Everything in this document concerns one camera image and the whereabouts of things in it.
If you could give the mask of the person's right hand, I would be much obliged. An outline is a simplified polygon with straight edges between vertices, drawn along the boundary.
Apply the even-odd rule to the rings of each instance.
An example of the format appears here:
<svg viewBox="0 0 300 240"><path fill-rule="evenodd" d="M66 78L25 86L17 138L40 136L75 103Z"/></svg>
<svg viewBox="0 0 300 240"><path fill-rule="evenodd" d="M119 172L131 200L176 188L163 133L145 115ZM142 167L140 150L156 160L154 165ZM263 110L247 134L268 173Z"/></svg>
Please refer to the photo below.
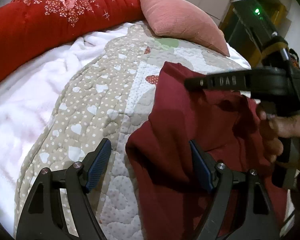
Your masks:
<svg viewBox="0 0 300 240"><path fill-rule="evenodd" d="M267 117L261 103L256 108L256 114L260 119L259 131L264 146L264 157L270 163L274 163L283 153L283 144L279 138L300 139L300 115L288 118L275 115Z"/></svg>

